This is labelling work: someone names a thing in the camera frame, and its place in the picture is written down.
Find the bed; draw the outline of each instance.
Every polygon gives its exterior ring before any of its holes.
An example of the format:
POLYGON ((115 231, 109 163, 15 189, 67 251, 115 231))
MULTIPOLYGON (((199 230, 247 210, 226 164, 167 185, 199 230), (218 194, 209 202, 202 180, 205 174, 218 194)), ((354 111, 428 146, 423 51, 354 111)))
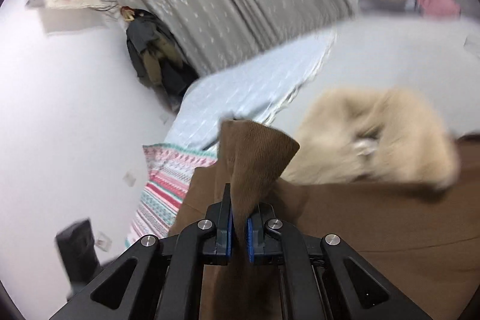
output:
POLYGON ((236 77, 245 86, 255 85, 255 72, 248 76, 245 68, 255 70, 256 62, 268 62, 269 53, 201 79, 191 86, 165 142, 144 147, 149 182, 127 246, 144 234, 167 234, 195 167, 216 160, 215 137, 224 118, 250 118, 294 136, 308 107, 326 88, 404 86, 421 92, 455 136, 480 128, 480 24, 476 20, 365 16, 296 39, 270 54, 279 67, 296 64, 308 72, 290 81, 282 94, 264 94, 252 101, 253 90, 234 105, 229 104, 229 80, 236 77), (295 45, 305 47, 306 43, 311 47, 305 50, 305 58, 292 63, 295 45), (199 96, 205 95, 209 83, 217 86, 216 99, 200 104, 199 96))

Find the hanging clothes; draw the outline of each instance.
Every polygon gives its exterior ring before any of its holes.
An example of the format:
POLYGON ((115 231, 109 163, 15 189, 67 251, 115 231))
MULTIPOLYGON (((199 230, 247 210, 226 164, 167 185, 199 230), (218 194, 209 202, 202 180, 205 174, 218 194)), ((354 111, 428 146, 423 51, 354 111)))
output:
POLYGON ((171 102, 181 101, 198 79, 165 23, 148 11, 135 9, 127 28, 127 48, 137 76, 162 86, 171 102))

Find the beige fluffy blanket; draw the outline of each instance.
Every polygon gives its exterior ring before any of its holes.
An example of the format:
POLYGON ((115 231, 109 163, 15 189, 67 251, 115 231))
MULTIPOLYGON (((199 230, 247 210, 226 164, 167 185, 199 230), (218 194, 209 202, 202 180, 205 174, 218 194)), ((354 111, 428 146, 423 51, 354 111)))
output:
POLYGON ((297 130, 300 149, 282 174, 296 184, 368 177, 443 190, 459 161, 441 119, 418 94, 338 88, 318 99, 297 130))

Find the blue gripper pad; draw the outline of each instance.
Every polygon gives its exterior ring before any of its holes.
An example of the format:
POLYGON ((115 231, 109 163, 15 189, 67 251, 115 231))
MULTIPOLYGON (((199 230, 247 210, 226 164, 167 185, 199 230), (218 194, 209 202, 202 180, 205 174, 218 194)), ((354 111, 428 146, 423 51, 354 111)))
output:
POLYGON ((248 251, 248 259, 250 263, 254 262, 254 228, 253 224, 251 223, 251 218, 249 217, 247 220, 247 229, 246 229, 246 239, 247 239, 247 251, 248 251))
POLYGON ((232 227, 233 227, 233 215, 232 210, 230 209, 229 213, 229 224, 226 228, 226 258, 230 260, 230 256, 232 255, 232 227))

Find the black speaker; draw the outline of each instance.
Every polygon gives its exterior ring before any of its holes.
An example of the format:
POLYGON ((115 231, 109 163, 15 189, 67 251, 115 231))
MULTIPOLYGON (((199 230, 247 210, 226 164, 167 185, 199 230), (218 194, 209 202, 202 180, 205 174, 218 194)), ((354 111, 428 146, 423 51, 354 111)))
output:
POLYGON ((100 267, 90 220, 72 224, 55 240, 71 285, 87 285, 100 267))

